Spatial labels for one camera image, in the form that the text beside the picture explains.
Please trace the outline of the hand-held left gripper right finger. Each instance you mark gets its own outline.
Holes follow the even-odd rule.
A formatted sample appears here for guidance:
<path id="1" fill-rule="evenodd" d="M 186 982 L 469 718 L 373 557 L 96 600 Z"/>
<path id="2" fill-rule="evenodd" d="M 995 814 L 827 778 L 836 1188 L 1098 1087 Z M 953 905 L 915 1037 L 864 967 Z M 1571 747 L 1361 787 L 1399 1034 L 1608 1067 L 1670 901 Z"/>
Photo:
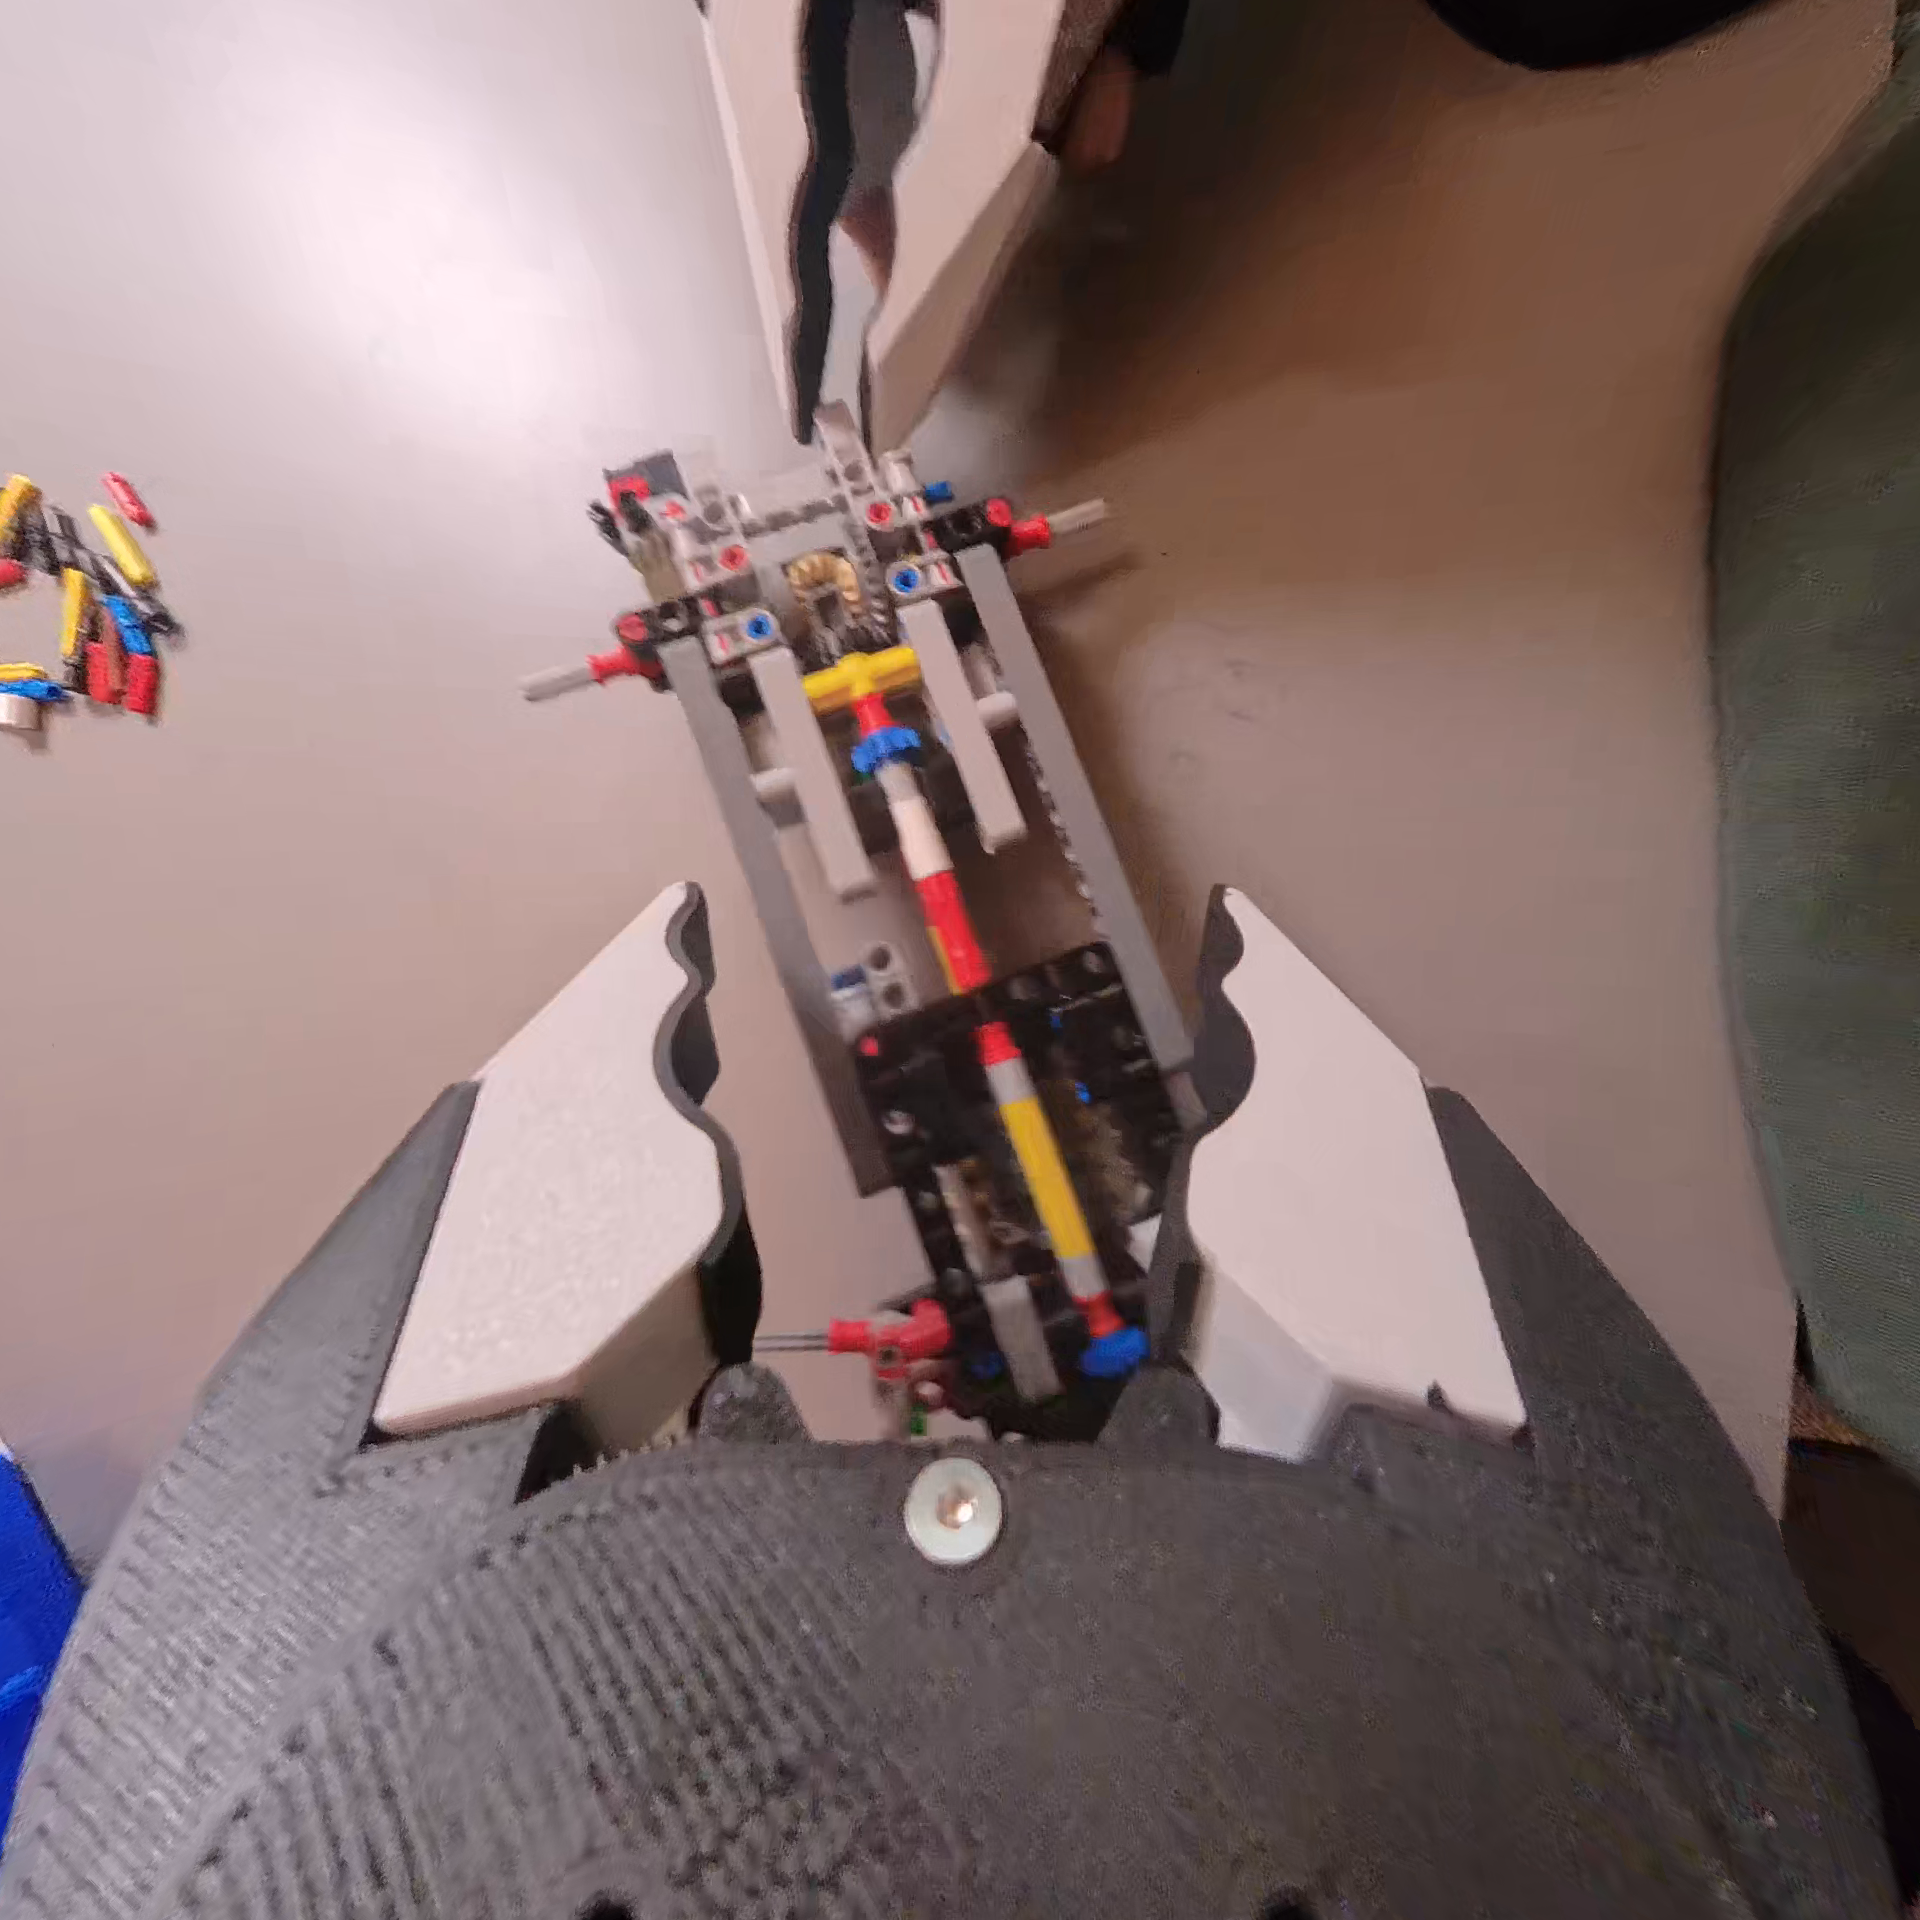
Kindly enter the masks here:
<path id="1" fill-rule="evenodd" d="M 1221 1441 L 1313 1459 L 1351 1408 L 1496 1442 L 1522 1397 L 1427 1082 L 1243 890 L 1208 901 L 1181 1226 Z"/>

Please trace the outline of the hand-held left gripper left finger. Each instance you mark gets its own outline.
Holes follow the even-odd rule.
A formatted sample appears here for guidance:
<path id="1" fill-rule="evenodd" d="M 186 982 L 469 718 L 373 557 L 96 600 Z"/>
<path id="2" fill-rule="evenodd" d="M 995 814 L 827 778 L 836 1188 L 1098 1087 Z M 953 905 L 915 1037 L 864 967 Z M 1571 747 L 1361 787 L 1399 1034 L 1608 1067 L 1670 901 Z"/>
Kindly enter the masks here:
<path id="1" fill-rule="evenodd" d="M 387 1377 L 378 1433 L 567 1407 L 670 1433 L 719 1366 L 702 1283 L 745 1222 L 705 1111 L 711 928 L 666 886 L 474 1079 Z"/>

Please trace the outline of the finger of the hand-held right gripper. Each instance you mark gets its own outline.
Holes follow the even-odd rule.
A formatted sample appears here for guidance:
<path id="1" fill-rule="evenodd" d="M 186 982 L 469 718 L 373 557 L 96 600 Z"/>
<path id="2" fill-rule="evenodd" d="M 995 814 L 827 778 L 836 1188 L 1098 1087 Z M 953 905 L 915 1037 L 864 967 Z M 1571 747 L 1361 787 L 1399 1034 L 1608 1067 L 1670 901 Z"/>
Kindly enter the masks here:
<path id="1" fill-rule="evenodd" d="M 809 2 L 702 2 L 702 39 L 757 317 L 793 438 L 814 435 L 832 324 L 837 125 L 818 131 Z"/>
<path id="2" fill-rule="evenodd" d="M 897 245 L 864 336 L 864 432 L 899 450 L 986 319 L 1055 166 L 1038 141 L 1060 2 L 940 6 L 893 177 Z"/>

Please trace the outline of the lego car chassis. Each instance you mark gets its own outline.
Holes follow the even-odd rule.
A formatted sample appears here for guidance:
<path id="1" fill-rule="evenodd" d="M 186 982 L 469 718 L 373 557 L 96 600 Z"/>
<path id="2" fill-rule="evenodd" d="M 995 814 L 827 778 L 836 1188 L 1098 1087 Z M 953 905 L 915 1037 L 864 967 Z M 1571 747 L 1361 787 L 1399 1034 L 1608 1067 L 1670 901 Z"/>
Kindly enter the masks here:
<path id="1" fill-rule="evenodd" d="M 858 1191 L 923 1276 L 848 1332 L 914 1428 L 1090 1437 L 1146 1366 L 1146 1272 L 1196 1136 L 1191 1037 L 1038 660 L 1008 565 L 1099 528 L 995 499 L 867 529 L 818 446 L 736 494 L 670 450 L 589 522 L 640 598 L 522 686 L 671 696 L 749 880 Z"/>

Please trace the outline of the person's right forearm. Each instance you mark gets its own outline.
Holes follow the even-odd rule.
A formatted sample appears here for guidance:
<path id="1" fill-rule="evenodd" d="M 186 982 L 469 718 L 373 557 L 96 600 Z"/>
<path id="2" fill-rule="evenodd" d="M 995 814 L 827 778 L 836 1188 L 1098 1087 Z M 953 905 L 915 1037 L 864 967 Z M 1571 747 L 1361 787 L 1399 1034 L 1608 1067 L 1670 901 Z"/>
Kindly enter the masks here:
<path id="1" fill-rule="evenodd" d="M 1760 2 L 1427 2 L 1475 53 L 1530 74 L 1639 62 L 1715 33 Z"/>

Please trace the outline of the pile of loose lego pieces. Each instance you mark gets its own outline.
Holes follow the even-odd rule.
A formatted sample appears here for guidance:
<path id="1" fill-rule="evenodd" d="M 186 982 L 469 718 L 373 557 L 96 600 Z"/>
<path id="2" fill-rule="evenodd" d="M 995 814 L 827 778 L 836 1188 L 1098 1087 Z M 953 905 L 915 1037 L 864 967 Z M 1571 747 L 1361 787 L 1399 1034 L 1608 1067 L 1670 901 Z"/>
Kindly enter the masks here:
<path id="1" fill-rule="evenodd" d="M 126 474 L 100 474 L 103 499 L 82 517 L 60 508 L 24 472 L 2 487 L 2 591 L 30 582 L 57 595 L 57 651 L 50 665 L 2 663 L 2 735 L 35 742 L 54 711 L 85 707 L 157 725 L 165 651 L 185 625 L 165 604 L 146 537 L 157 517 Z"/>

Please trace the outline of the person's right hand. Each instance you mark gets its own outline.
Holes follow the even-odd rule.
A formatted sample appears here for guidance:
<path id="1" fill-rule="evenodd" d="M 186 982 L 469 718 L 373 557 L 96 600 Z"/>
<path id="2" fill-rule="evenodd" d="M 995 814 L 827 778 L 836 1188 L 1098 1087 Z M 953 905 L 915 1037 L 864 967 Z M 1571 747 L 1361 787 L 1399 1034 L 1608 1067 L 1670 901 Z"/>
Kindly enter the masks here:
<path id="1" fill-rule="evenodd" d="M 1069 175 L 1111 166 L 1126 146 L 1139 74 L 1126 53 L 1099 49 L 1050 137 L 1050 153 Z"/>

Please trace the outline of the person's green sweatshirt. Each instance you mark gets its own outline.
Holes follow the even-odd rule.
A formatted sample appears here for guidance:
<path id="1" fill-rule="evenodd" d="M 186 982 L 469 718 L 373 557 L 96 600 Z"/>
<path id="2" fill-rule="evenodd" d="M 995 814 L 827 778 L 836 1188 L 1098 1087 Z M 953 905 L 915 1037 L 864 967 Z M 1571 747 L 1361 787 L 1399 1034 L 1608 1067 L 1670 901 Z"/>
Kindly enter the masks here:
<path id="1" fill-rule="evenodd" d="M 1723 339 L 1718 890 L 1745 1131 L 1811 1389 L 1918 1468 L 1918 105 L 1891 68 Z"/>

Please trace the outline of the blue storage bin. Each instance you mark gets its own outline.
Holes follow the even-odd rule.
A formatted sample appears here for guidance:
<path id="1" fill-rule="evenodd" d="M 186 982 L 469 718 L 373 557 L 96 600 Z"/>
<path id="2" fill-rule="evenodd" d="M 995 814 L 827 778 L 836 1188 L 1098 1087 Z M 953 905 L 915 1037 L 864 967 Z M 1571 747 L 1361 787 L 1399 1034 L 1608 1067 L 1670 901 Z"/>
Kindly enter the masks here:
<path id="1" fill-rule="evenodd" d="M 2 1449 L 2 1827 L 80 1598 L 34 1481 Z"/>

